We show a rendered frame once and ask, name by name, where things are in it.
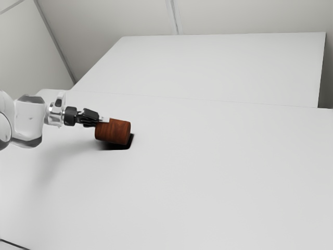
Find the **brown cylindrical mug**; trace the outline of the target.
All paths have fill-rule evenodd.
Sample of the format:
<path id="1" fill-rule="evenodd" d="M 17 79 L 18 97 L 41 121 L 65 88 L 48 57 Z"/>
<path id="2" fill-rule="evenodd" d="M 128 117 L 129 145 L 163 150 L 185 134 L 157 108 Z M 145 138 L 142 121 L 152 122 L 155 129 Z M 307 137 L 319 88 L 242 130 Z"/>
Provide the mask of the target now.
<path id="1" fill-rule="evenodd" d="M 129 121 L 110 118 L 108 122 L 99 122 L 95 127 L 95 139 L 113 144 L 127 144 L 130 134 Z"/>

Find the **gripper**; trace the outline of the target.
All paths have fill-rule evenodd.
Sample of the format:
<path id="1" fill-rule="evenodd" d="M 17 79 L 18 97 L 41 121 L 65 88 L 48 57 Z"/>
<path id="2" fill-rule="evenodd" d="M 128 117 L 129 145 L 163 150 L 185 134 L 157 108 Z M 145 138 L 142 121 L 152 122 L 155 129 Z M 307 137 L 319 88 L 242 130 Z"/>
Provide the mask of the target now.
<path id="1" fill-rule="evenodd" d="M 108 118 L 102 117 L 99 115 L 99 113 L 87 108 L 84 108 L 81 112 L 81 118 L 78 109 L 72 106 L 67 106 L 63 115 L 64 125 L 70 127 L 74 126 L 76 123 L 81 123 L 83 127 L 90 128 L 96 127 L 98 123 L 108 122 Z"/>

